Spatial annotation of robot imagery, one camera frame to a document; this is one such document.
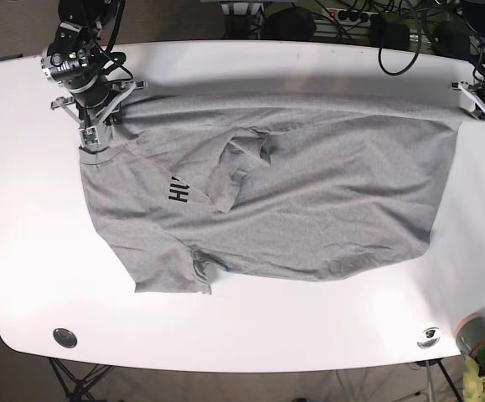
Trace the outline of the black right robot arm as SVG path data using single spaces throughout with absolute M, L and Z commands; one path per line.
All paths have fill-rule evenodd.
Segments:
M 45 78 L 69 95 L 51 103 L 66 111 L 83 131 L 117 121 L 120 104 L 146 86 L 125 66 L 126 54 L 115 51 L 124 1 L 60 1 L 59 27 L 41 55 Z

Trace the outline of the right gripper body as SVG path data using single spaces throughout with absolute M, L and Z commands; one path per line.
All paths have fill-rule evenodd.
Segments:
M 125 67 L 124 53 L 99 45 L 99 32 L 98 26 L 61 23 L 40 59 L 45 78 L 70 93 L 53 101 L 51 108 L 65 110 L 81 130 L 115 123 L 120 104 L 147 87 Z

